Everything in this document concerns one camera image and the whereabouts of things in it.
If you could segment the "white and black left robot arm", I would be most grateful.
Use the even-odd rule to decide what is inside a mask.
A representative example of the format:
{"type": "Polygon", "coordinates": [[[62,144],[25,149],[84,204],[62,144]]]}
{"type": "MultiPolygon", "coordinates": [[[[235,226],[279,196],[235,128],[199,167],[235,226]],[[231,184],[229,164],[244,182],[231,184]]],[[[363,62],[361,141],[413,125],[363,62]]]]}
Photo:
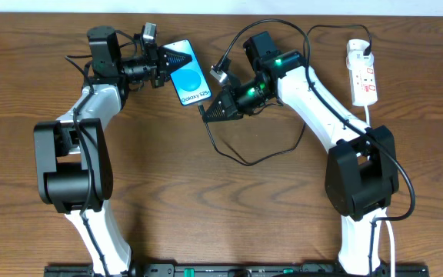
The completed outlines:
{"type": "Polygon", "coordinates": [[[77,229],[92,257],[86,268],[56,267],[63,276],[139,276],[131,246],[118,229],[110,198],[113,171],[105,141],[108,123],[125,107],[132,85],[162,87],[173,72],[193,62],[187,52],[156,44],[156,26],[146,23],[130,37],[135,50],[122,56],[122,31],[103,25],[87,32],[90,55],[78,70],[81,96],[54,121],[34,127],[38,193],[77,229]]]}

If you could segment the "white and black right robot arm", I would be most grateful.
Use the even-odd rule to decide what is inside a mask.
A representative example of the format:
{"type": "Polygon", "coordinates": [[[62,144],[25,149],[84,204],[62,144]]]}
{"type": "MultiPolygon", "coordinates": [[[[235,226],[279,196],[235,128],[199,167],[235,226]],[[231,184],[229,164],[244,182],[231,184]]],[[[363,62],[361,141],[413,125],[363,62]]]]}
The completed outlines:
{"type": "Polygon", "coordinates": [[[271,98],[296,111],[328,154],[325,191],[341,214],[338,261],[348,274],[371,275],[380,265],[380,222],[387,218],[386,209],[399,189],[392,133],[351,114],[300,52],[281,52],[267,32],[250,37],[243,47],[255,78],[241,84],[223,72],[222,91],[200,111],[203,122],[252,116],[271,98]]]}

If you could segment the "blue screen Galaxy smartphone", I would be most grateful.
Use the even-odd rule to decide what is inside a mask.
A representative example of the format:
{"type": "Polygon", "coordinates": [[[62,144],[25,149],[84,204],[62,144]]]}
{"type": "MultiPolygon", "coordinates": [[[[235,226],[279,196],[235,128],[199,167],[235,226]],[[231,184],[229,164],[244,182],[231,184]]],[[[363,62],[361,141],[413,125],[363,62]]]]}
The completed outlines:
{"type": "Polygon", "coordinates": [[[171,80],[182,106],[204,101],[212,96],[212,91],[197,60],[189,40],[181,40],[167,44],[166,48],[175,52],[189,54],[192,60],[180,69],[171,73],[171,80]]]}

